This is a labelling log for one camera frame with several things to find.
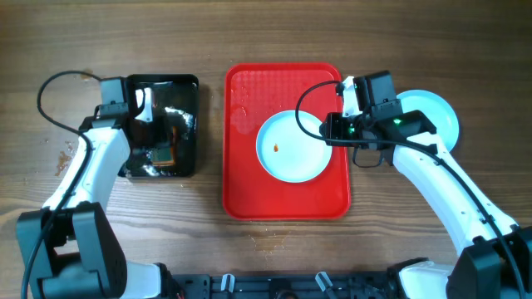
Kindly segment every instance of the tabletop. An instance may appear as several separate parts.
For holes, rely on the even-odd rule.
[[[188,179],[117,179],[107,217],[128,260],[173,273],[384,270],[453,263],[440,220],[393,167],[350,166],[352,205],[334,221],[240,222],[221,204],[224,76],[240,62],[325,61],[342,76],[390,70],[397,92],[455,109],[453,156],[521,226],[532,224],[532,5],[526,1],[188,1],[0,4],[0,298],[23,273],[15,225],[61,182],[77,138],[38,113],[50,75],[190,73],[199,78],[198,158]],[[78,126],[96,83],[61,78],[44,109]]]

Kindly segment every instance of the cable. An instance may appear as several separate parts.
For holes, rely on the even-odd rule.
[[[44,112],[44,110],[41,108],[42,93],[44,92],[44,89],[47,87],[47,85],[51,81],[53,81],[54,79],[56,79],[56,78],[58,78],[60,76],[71,75],[71,74],[89,76],[89,77],[91,77],[93,79],[101,81],[101,78],[99,76],[95,76],[95,75],[92,75],[91,73],[87,73],[87,72],[84,72],[84,71],[62,71],[62,72],[59,72],[56,75],[53,75],[50,78],[48,78],[46,81],[44,81],[44,83],[42,83],[41,88],[39,88],[39,92],[37,93],[37,109],[39,110],[39,113],[42,115],[42,117],[44,117],[46,120],[50,121],[54,125],[56,125],[56,126],[62,128],[62,129],[65,129],[65,130],[67,130],[69,132],[72,132],[72,133],[82,137],[83,140],[85,141],[85,144],[86,144],[85,157],[83,158],[83,161],[81,162],[81,166],[77,170],[77,173],[74,176],[74,179],[72,180],[72,182],[68,186],[68,189],[66,189],[66,192],[63,195],[63,198],[61,199],[59,204],[56,206],[56,209],[53,210],[52,215],[50,215],[50,218],[48,218],[48,220],[44,224],[44,227],[42,228],[41,233],[39,233],[39,236],[38,236],[38,238],[37,238],[37,240],[35,242],[35,245],[33,246],[32,253],[30,254],[30,257],[28,258],[28,260],[26,262],[26,270],[24,271],[24,277],[22,279],[22,289],[21,289],[21,295],[20,295],[20,297],[22,299],[26,299],[27,298],[27,286],[28,286],[29,281],[30,281],[30,274],[32,273],[33,263],[35,262],[35,258],[37,256],[37,252],[39,250],[39,247],[41,246],[42,240],[47,238],[48,233],[50,232],[50,228],[52,227],[53,220],[61,212],[62,207],[68,202],[68,199],[72,196],[71,193],[74,190],[74,188],[76,187],[81,175],[85,171],[85,168],[86,168],[86,166],[87,166],[87,164],[89,162],[89,159],[91,158],[91,153],[92,153],[91,141],[84,134],[82,134],[79,130],[73,129],[73,128],[67,126],[67,125],[64,125],[64,124],[62,124],[62,123],[60,123],[58,121],[55,121],[52,117],[48,116],[46,114],[46,112]]]
[[[521,279],[521,274],[520,274],[519,268],[517,267],[517,262],[515,261],[514,255],[510,251],[510,248],[508,247],[508,244],[504,240],[504,237],[503,237],[502,233],[500,232],[499,228],[495,225],[495,221],[494,221],[493,217],[490,214],[488,214],[488,212],[485,210],[485,208],[482,205],[482,203],[480,202],[480,200],[476,197],[476,195],[473,193],[473,191],[467,185],[467,183],[464,181],[464,179],[451,166],[449,166],[445,162],[445,160],[443,160],[442,158],[439,158],[435,154],[432,154],[432,153],[430,153],[430,152],[428,152],[428,151],[426,151],[426,150],[424,150],[424,149],[422,149],[422,148],[420,148],[418,146],[415,146],[414,144],[409,144],[409,143],[400,142],[400,141],[393,141],[393,140],[334,140],[334,139],[325,138],[325,137],[322,137],[322,136],[319,136],[319,135],[315,135],[315,134],[309,132],[308,130],[306,130],[303,127],[303,125],[301,124],[301,121],[299,120],[299,107],[301,106],[301,103],[303,102],[303,99],[305,98],[305,96],[307,96],[309,93],[311,93],[315,89],[317,89],[319,87],[322,87],[322,86],[331,85],[331,84],[341,84],[341,82],[333,80],[333,81],[325,81],[325,82],[322,82],[322,83],[318,83],[315,86],[312,86],[312,87],[308,88],[299,97],[298,103],[296,104],[296,110],[295,110],[296,122],[298,123],[299,129],[301,129],[303,131],[303,133],[305,133],[306,135],[309,135],[310,137],[313,137],[313,138],[315,138],[317,140],[322,140],[322,141],[325,141],[325,142],[335,142],[335,143],[341,143],[341,144],[346,144],[346,145],[371,144],[371,143],[373,143],[373,144],[384,144],[384,145],[400,145],[400,146],[404,146],[404,147],[407,147],[407,148],[410,148],[410,149],[413,149],[413,150],[417,150],[417,151],[419,151],[419,152],[421,152],[423,154],[426,154],[431,159],[435,160],[437,165],[441,165],[444,169],[446,169],[456,179],[456,181],[458,181],[458,184],[460,184],[462,186],[462,188],[465,190],[465,192],[471,197],[471,200],[473,200],[473,202],[475,203],[476,207],[479,209],[480,213],[484,217],[485,221],[490,225],[491,229],[493,230],[493,232],[497,236],[497,239],[499,240],[500,245],[503,248],[503,251],[505,252],[507,261],[510,263],[510,267],[512,268],[512,272],[514,273],[515,282],[517,283],[517,288],[519,290],[520,299],[525,299],[526,298],[525,286],[523,285],[523,280]]]

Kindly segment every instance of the wood grain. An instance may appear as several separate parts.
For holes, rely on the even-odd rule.
[[[2,1],[0,4],[0,298],[17,297],[21,212],[61,181],[65,142],[35,104],[67,69],[100,76],[199,78],[199,168],[191,179],[118,179],[108,217],[128,259],[173,273],[384,269],[413,257],[453,263],[436,215],[394,168],[351,167],[338,221],[238,222],[221,207],[224,75],[245,61],[327,61],[344,75],[388,69],[398,92],[443,96],[461,121],[453,155],[521,225],[532,224],[532,5],[526,1]],[[97,85],[67,77],[45,109],[78,126]]]

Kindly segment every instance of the round white plate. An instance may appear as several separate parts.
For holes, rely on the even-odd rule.
[[[322,122],[299,111],[301,124],[316,135]],[[327,167],[333,148],[324,141],[305,135],[296,123],[295,111],[286,110],[270,117],[257,135],[257,157],[273,177],[289,183],[315,178]]]
[[[452,150],[455,147],[460,134],[458,117],[441,96],[430,91],[413,90],[402,92],[397,98],[401,99],[403,112],[423,112],[436,127],[446,148]]]

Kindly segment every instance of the light blue plate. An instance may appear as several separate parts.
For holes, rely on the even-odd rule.
[[[414,110],[423,112],[436,126],[448,150],[455,147],[460,133],[458,117],[451,105],[441,96],[430,91],[413,90],[400,93],[397,99],[401,99],[403,112]]]

